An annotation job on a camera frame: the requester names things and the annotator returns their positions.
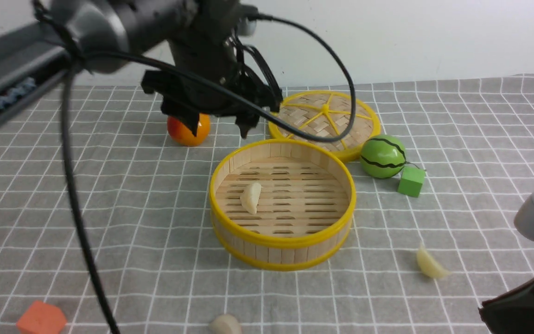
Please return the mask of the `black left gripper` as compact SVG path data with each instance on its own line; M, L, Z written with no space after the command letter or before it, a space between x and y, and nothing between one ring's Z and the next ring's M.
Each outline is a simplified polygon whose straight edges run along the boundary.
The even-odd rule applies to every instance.
M174 64L144 61L141 87L159 93L170 135L195 137L199 114L235 117L240 137L258 126L261 110L279 112L282 90L258 48L228 38L214 44L205 38L170 40Z

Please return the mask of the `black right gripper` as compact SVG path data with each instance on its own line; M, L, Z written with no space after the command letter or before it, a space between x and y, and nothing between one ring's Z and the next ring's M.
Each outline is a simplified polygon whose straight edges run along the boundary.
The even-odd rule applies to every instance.
M534 279L482 302L479 314L492 334L534 334Z

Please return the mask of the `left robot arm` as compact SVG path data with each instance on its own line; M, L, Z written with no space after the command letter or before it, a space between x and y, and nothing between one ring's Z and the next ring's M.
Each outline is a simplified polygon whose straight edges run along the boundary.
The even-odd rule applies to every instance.
M223 89L146 70L141 87L159 94L160 110L193 133L202 114L234 117L242 137L258 108L279 112L282 93L261 54L241 45L255 6L238 0L53 0L32 2L36 22L0 36L0 126L77 72L112 74L166 41L175 66Z

